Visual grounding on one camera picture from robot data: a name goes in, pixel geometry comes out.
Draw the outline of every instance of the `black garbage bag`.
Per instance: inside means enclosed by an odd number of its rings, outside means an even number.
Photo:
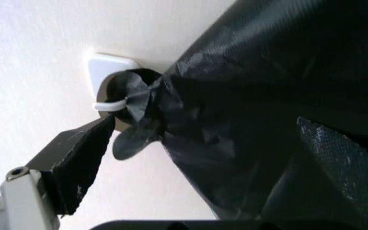
[[[117,159],[160,140],[220,219],[368,229],[368,0],[239,0],[161,77],[128,72]]]

